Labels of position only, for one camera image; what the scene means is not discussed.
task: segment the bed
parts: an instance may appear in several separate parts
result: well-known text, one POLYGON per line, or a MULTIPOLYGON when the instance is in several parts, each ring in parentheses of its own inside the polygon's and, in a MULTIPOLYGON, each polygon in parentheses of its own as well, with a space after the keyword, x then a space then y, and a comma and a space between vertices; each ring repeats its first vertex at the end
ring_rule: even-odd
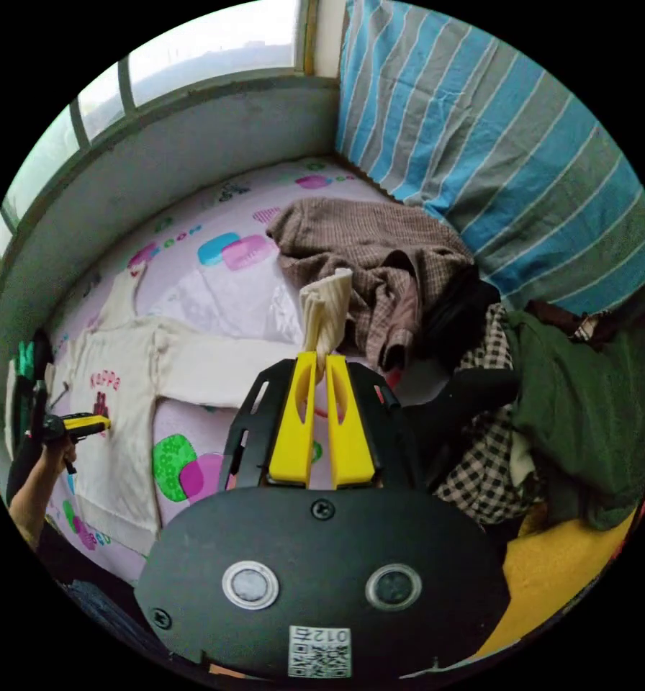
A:
MULTIPOLYGON (((332 160, 307 159, 254 171, 202 190, 133 231, 93 266, 53 315, 50 324, 55 364, 69 341, 95 321, 114 276, 148 261, 136 295, 139 315, 166 315, 209 333, 300 343, 297 295, 276 266, 277 249, 265 236, 281 208, 305 196, 391 203, 371 185, 332 160)), ((440 372, 414 375, 399 389, 420 402, 437 390, 440 372)), ((325 411, 325 385, 316 408, 325 411)), ((68 397, 53 412, 68 409, 68 397)), ((211 410, 161 400, 155 411, 153 471, 162 522, 216 491, 221 452, 235 411, 211 410)), ((315 419, 311 488, 330 487, 327 420, 315 419)), ((72 476, 58 480, 48 521, 93 562, 134 584, 145 559, 82 523, 72 476)))

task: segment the green pattern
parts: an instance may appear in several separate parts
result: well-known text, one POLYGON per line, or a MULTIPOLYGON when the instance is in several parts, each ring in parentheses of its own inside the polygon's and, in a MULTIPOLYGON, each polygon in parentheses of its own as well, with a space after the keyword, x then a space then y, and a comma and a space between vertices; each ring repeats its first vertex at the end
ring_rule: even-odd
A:
POLYGON ((313 458, 311 461, 312 463, 315 463, 322 456, 322 454, 323 454, 322 449, 323 449, 323 447, 314 439, 313 440, 313 458))
POLYGON ((63 506, 61 508, 63 508, 63 513, 66 514, 66 520, 68 521, 68 524, 70 525, 71 530, 74 533, 77 533, 78 528, 76 527, 75 523, 73 522, 73 519, 76 517, 76 512, 73 511, 73 506, 71 505, 71 503, 68 500, 66 500, 63 503, 63 506))
POLYGON ((172 434, 155 444, 152 467, 162 494, 170 502, 185 502, 188 497, 179 482, 179 474, 197 459, 192 444, 182 434, 172 434))

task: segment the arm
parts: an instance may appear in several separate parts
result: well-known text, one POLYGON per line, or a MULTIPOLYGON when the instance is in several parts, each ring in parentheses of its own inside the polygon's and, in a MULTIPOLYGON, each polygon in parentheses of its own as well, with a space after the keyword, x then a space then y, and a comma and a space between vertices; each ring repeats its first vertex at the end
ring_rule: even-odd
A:
POLYGON ((47 503, 65 461, 75 461, 76 447, 70 439, 45 446, 22 487, 11 501, 9 514, 20 534, 33 550, 37 550, 44 526, 47 503))

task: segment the pile of clothes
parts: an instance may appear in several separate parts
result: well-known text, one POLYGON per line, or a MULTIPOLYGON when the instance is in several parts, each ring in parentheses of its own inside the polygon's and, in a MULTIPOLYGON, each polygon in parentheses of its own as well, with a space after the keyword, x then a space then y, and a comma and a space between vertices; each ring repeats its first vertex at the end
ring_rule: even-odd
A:
POLYGON ((447 225, 401 204, 301 199, 273 220, 301 289, 352 270, 340 352, 389 373, 434 358, 451 378, 405 408, 430 490, 485 528, 623 522, 645 493, 645 303, 508 312, 447 225))

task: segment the clothing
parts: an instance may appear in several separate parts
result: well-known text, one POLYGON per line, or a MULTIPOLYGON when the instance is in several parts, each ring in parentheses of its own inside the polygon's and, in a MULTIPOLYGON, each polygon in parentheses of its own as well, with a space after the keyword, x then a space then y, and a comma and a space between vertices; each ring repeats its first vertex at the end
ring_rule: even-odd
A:
POLYGON ((536 474, 536 466, 531 458, 529 440, 517 430, 512 431, 512 453, 510 454, 510 478, 519 495, 525 492, 526 481, 536 474))
POLYGON ((479 345, 486 310, 496 302, 500 293, 479 278, 476 266, 462 269, 423 316, 420 355, 435 358, 452 372, 464 354, 479 345))
POLYGON ((512 424, 531 443, 549 520, 619 525, 645 492, 645 314, 599 353, 526 312, 508 324, 522 380, 512 424))
POLYGON ((609 312, 578 317, 571 312, 542 300, 530 300, 525 312, 542 324, 549 324, 562 331, 575 343, 588 343, 595 351, 601 350, 618 330, 619 326, 609 319, 609 312))
POLYGON ((346 313, 351 298, 352 272, 338 268, 332 276, 301 288, 303 351, 317 353, 317 380, 325 374, 325 359, 344 339, 346 313))
POLYGON ((112 422, 107 432, 78 447, 81 520, 148 554, 160 531, 151 463, 156 399, 239 408, 260 372, 296 358, 298 349, 136 317, 135 290, 144 271, 141 264, 116 277, 96 325, 69 345, 55 378, 68 384, 72 412, 105 415, 112 422))
POLYGON ((431 401, 402 408, 430 489, 461 460, 461 430, 483 412, 511 403, 518 393, 519 381, 511 369, 462 369, 431 401))
POLYGON ((69 585, 63 583, 58 585, 90 619, 136 652, 163 660, 181 660, 178 657, 174 658, 159 638, 134 621, 94 583, 74 580, 69 585))
POLYGON ((474 262, 451 228, 400 204, 300 199, 267 234, 279 246, 282 271, 299 289, 336 268, 353 270, 343 347, 384 371, 406 367, 424 309, 474 262))
POLYGON ((9 360, 8 362, 8 373, 6 375, 6 407, 4 408, 4 437, 6 441, 6 450, 11 458, 11 463, 15 458, 15 450, 13 449, 13 437, 14 437, 14 408, 13 404, 15 401, 15 384, 16 384, 16 374, 15 374, 15 360, 9 360))
MULTIPOLYGON (((479 347, 468 351, 457 371, 482 367, 512 369, 510 346, 502 328, 507 313, 501 303, 486 311, 479 347)), ((467 445, 461 461, 440 484, 435 495, 457 506, 478 523, 501 523, 526 513, 532 498, 521 497, 510 477, 512 406, 477 415, 462 430, 467 445)))

